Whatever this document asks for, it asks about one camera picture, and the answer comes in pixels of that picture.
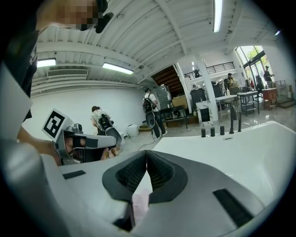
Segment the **fluorescent light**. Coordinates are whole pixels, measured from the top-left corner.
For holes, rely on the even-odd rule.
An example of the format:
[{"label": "fluorescent light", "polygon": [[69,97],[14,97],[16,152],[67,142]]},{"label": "fluorescent light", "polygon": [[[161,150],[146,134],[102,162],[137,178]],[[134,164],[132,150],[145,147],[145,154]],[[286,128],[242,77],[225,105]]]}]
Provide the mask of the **fluorescent light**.
[{"label": "fluorescent light", "polygon": [[133,71],[131,71],[129,69],[125,69],[125,68],[122,68],[122,67],[110,64],[110,63],[104,63],[103,68],[115,70],[115,71],[118,71],[118,72],[123,72],[123,73],[129,74],[129,75],[134,73]]},{"label": "fluorescent light", "polygon": [[222,17],[222,3],[223,0],[214,0],[214,33],[220,31],[221,17]]},{"label": "fluorescent light", "polygon": [[55,58],[47,58],[37,61],[37,67],[48,67],[48,66],[55,66],[56,65],[56,59]]}]

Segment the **air vent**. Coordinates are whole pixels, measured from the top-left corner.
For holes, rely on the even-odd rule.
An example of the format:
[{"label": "air vent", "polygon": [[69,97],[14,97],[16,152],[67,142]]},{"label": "air vent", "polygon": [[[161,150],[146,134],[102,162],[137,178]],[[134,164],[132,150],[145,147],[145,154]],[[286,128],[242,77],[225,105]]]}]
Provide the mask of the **air vent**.
[{"label": "air vent", "polygon": [[59,69],[59,70],[50,70],[47,72],[47,76],[52,77],[65,77],[67,75],[75,76],[87,76],[88,70],[86,69]]}]

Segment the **desk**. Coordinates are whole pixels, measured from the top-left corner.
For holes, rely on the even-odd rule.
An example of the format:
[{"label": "desk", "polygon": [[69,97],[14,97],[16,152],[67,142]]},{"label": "desk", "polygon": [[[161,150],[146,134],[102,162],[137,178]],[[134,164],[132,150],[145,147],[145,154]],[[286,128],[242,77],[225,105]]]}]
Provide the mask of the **desk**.
[{"label": "desk", "polygon": [[162,109],[160,110],[160,115],[163,113],[171,113],[174,111],[179,111],[182,110],[183,111],[183,117],[180,118],[175,118],[175,119],[170,119],[170,120],[165,120],[165,123],[167,125],[168,122],[173,122],[173,121],[178,121],[178,120],[185,120],[185,125],[186,125],[186,129],[188,128],[188,123],[187,123],[187,116],[185,114],[185,109],[183,106],[177,106],[177,107],[172,107],[172,108],[167,108],[167,109]]},{"label": "desk", "polygon": [[[246,93],[238,93],[237,96],[240,99],[240,107],[241,107],[241,111],[245,112],[245,116],[247,117],[247,112],[251,111],[251,110],[255,110],[258,109],[258,114],[259,114],[259,95],[258,95],[258,91],[249,91]],[[246,102],[246,97],[252,97],[252,101],[250,102]]]},{"label": "desk", "polygon": [[219,106],[220,106],[220,118],[222,119],[222,108],[221,108],[221,101],[225,100],[225,103],[229,103],[235,100],[235,98],[237,98],[236,94],[232,94],[232,95],[225,95],[225,96],[221,96],[221,97],[217,97],[216,101],[219,102]]},{"label": "desk", "polygon": [[269,88],[269,89],[263,89],[263,108],[265,108],[265,100],[269,101],[268,108],[271,109],[272,107],[277,107],[277,89],[276,88]]}]

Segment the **window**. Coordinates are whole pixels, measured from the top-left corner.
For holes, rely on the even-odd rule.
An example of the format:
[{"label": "window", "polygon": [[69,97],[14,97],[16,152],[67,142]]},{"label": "window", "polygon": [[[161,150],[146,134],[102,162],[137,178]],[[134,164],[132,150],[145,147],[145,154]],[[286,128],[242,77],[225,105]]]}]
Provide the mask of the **window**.
[{"label": "window", "polygon": [[252,60],[257,55],[257,51],[255,50],[254,46],[242,46],[241,49],[245,53],[248,60]]},{"label": "window", "polygon": [[262,78],[263,85],[266,85],[266,81],[264,80],[264,68],[261,61],[255,63],[259,76]]},{"label": "window", "polygon": [[256,49],[256,51],[257,51],[258,53],[260,53],[260,52],[263,51],[262,46],[254,46],[254,47],[255,47],[255,49]]},{"label": "window", "polygon": [[264,71],[265,71],[265,66],[268,66],[268,67],[269,67],[269,68],[268,68],[268,71],[270,72],[270,74],[272,74],[272,69],[271,69],[271,67],[270,67],[270,64],[269,64],[269,61],[268,61],[266,55],[264,55],[263,57],[261,57],[261,61],[262,61],[262,63],[263,63]]},{"label": "window", "polygon": [[236,52],[239,54],[240,59],[243,62],[243,64],[246,64],[247,63],[246,57],[240,47],[237,48]]},{"label": "window", "polygon": [[249,66],[247,66],[245,68],[245,71],[246,71],[247,77],[253,78],[253,74],[252,74],[251,69],[250,69]]},{"label": "window", "polygon": [[269,67],[269,72],[272,74],[262,46],[241,46],[237,47],[236,52],[243,64],[247,77],[250,77],[254,82],[257,75],[264,78],[265,66]]}]

